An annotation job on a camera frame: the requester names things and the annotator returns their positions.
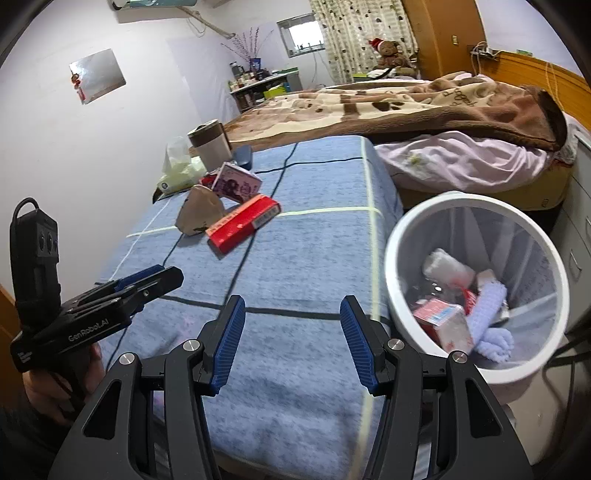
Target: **red cardboard box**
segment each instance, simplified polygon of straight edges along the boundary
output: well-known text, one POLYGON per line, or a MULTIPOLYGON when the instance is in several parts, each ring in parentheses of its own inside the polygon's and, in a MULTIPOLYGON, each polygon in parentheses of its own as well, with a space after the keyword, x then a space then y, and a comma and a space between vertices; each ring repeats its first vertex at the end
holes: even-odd
POLYGON ((206 233, 210 242, 227 254, 280 212, 276 200, 259 194, 214 223, 206 233))

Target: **wastebasket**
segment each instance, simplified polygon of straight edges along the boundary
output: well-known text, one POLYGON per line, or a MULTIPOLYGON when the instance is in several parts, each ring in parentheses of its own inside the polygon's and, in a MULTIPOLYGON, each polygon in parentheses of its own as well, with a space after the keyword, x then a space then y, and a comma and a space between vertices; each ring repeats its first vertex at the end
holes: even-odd
POLYGON ((486 382, 494 387, 530 378, 558 347, 569 316, 566 272, 549 237, 511 205, 461 192, 438 195, 402 217, 388 241, 384 264, 394 322, 419 351, 447 356, 405 301, 436 248, 476 272, 493 269, 507 287, 511 317, 502 326, 512 333, 515 348, 509 361, 500 364, 471 355, 486 382))

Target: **window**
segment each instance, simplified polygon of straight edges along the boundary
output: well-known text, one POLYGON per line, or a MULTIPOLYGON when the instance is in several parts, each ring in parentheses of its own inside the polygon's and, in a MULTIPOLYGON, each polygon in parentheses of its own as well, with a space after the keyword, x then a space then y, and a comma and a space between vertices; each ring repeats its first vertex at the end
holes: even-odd
POLYGON ((290 57, 324 50, 324 37, 314 14, 302 15, 278 22, 281 38, 290 57))

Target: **dried flower branch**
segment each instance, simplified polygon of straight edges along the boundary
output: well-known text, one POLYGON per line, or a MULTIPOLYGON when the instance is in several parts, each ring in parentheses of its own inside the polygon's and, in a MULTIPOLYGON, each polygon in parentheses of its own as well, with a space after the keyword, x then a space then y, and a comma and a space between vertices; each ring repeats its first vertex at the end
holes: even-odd
POLYGON ((271 30, 267 34, 267 36, 263 39, 263 41, 259 44, 258 34, 259 34, 260 28, 256 29, 254 37, 252 35, 252 30, 253 29, 251 28, 250 33, 249 33, 249 39, 248 39, 249 41, 246 39, 246 33, 242 33, 242 36, 237 35, 236 37, 234 37, 232 39, 232 42, 234 43, 233 47, 230 47, 230 46, 226 45, 225 43, 222 43, 221 45, 223 45, 228 50, 230 50, 231 52, 238 55, 240 58, 250 62, 251 59, 258 58, 258 54, 261 51, 261 47, 264 45, 264 43, 267 41, 267 39, 271 36, 271 34, 275 31, 275 30, 271 30))

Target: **wooden wardrobe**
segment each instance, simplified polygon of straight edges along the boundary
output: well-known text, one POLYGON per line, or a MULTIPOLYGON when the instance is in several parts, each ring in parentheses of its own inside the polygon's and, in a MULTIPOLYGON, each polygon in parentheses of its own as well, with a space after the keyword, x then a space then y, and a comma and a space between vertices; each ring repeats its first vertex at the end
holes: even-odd
POLYGON ((423 79, 472 71, 470 50, 485 41, 474 0, 402 0, 419 48, 423 79))
POLYGON ((0 285, 0 406, 12 407, 22 385, 21 374, 12 363, 10 343, 19 328, 14 299, 0 285))

